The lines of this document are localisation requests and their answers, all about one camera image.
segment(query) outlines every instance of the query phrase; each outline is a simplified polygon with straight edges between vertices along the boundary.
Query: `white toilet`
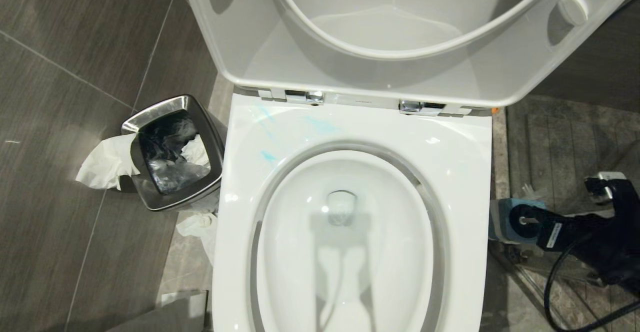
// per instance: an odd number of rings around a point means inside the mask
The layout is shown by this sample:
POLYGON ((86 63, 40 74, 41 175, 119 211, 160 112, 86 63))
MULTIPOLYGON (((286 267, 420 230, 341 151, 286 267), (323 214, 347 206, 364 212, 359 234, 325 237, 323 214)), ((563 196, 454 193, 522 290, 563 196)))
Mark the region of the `white toilet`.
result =
POLYGON ((189 0, 236 86, 217 332, 470 332, 491 107, 623 0, 189 0))

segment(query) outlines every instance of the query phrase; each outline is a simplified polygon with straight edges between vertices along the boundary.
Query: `trash can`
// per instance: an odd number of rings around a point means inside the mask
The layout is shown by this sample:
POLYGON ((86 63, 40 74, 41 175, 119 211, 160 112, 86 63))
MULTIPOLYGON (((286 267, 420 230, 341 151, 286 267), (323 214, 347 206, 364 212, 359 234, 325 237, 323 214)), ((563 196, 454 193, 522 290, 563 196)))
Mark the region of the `trash can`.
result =
POLYGON ((205 197, 217 205, 227 128, 193 96, 147 107, 122 123, 121 132, 136 134, 130 152, 140 174, 131 179, 147 209, 188 209, 205 197), (201 156, 188 161, 186 149, 201 156))

